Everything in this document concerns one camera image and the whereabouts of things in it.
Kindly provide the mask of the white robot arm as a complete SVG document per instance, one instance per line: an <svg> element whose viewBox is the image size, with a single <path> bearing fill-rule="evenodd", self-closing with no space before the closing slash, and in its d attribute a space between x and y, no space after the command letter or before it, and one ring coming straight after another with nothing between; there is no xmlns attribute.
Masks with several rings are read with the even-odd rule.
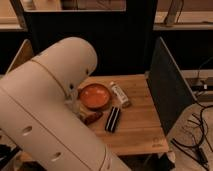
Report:
<svg viewBox="0 0 213 171"><path fill-rule="evenodd" d="M0 78L0 129L47 171L131 171L70 109L96 66L70 37Z"/></svg>

